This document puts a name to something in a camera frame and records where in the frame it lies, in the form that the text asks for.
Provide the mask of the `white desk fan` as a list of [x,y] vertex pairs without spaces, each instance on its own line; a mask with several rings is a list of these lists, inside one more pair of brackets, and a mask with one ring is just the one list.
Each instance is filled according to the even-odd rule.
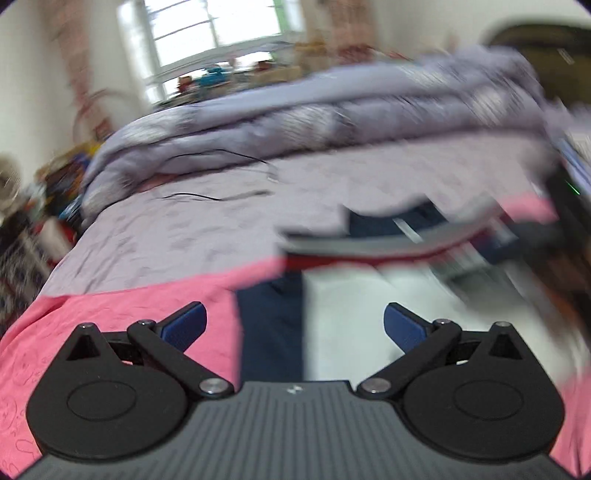
[[0,157],[0,207],[9,209],[18,197],[21,188],[21,170],[18,163],[9,155]]

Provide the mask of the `white and navy zip jacket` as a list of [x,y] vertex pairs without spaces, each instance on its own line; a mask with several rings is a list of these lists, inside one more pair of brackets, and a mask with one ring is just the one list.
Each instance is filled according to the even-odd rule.
[[550,378],[561,384],[589,363],[582,335],[542,320],[503,273],[473,275],[454,292],[426,270],[321,268],[238,291],[240,381],[348,380],[358,385],[403,352],[384,313],[398,302],[415,314],[465,330],[512,323]]

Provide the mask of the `pink bunny print blanket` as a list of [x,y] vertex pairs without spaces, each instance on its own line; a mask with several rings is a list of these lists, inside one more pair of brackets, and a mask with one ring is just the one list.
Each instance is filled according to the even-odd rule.
[[[446,363],[391,399],[348,380],[240,381],[238,291],[321,268],[426,270],[454,292],[503,273],[557,327],[560,314],[520,262],[496,264],[510,238],[503,209],[467,218],[433,206],[352,215],[339,236],[283,235],[280,257],[224,274],[33,303],[1,342],[5,479],[586,479],[590,359],[555,383],[515,326],[462,330]],[[235,394],[194,399],[149,366],[128,337],[190,302],[207,313],[185,354]]]

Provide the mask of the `white window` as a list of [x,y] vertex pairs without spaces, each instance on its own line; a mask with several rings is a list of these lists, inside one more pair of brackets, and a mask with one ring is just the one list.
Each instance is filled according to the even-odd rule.
[[177,94],[176,80],[283,61],[304,37],[298,1],[122,1],[117,20],[145,101]]

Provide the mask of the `purple folded quilt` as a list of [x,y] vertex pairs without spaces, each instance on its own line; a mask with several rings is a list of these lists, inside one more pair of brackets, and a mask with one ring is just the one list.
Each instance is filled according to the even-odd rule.
[[539,131],[546,108],[533,66],[507,47],[335,67],[129,123],[87,168],[82,215],[93,221],[158,175],[470,129]]

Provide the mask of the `dark olive headboard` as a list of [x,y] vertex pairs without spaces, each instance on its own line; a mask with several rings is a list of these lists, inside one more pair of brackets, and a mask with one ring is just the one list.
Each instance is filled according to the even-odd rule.
[[485,44],[517,50],[536,71],[549,100],[590,104],[590,27],[568,24],[510,24]]

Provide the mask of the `purple bed sheet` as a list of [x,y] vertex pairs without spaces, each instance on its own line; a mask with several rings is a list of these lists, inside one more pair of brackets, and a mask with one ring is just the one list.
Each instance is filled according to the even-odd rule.
[[217,273],[276,253],[280,229],[338,231],[426,196],[446,214],[534,189],[545,142],[476,132],[276,159],[183,177],[103,210],[43,286],[89,294]]

